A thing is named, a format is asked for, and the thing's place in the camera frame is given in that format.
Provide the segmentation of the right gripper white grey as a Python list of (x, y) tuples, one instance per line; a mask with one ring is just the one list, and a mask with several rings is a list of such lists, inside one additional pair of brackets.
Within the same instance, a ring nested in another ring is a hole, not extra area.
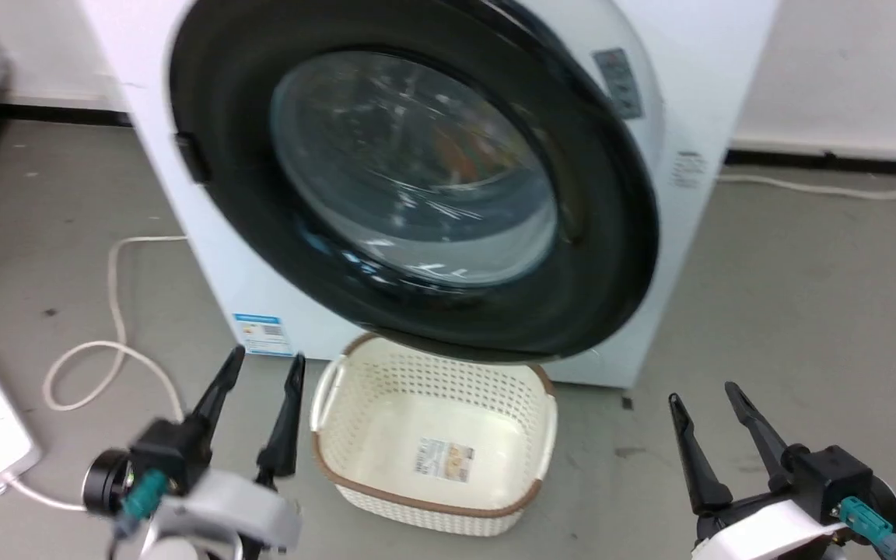
[[(785, 440), (737, 383), (725, 382), (726, 396), (737, 421), (751, 435), (768, 475), (772, 493), (790, 487), (789, 472), (782, 463)], [(695, 426), (679, 394), (668, 397), (677, 450), (684, 472), (690, 506), (697, 516), (728, 507), (733, 494), (712, 470), (710, 461), (695, 436)], [(800, 509), (793, 500), (761, 508), (746, 519), (718, 531), (699, 542), (692, 559), (821, 559), (832, 538), (847, 526), (842, 522), (822, 525)]]

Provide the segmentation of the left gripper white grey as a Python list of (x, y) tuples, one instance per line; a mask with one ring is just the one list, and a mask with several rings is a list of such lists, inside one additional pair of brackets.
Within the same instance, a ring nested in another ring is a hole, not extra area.
[[(246, 357), (232, 348), (197, 404), (184, 419), (202, 444), (211, 444), (226, 397)], [(258, 454), (256, 481), (296, 473), (306, 358), (296, 354), (284, 385), (284, 401), (271, 435)], [(142, 559), (249, 559), (263, 551), (282, 555), (298, 546), (303, 518), (299, 504), (239, 474), (210, 469), (182, 497), (163, 499), (150, 521)]]

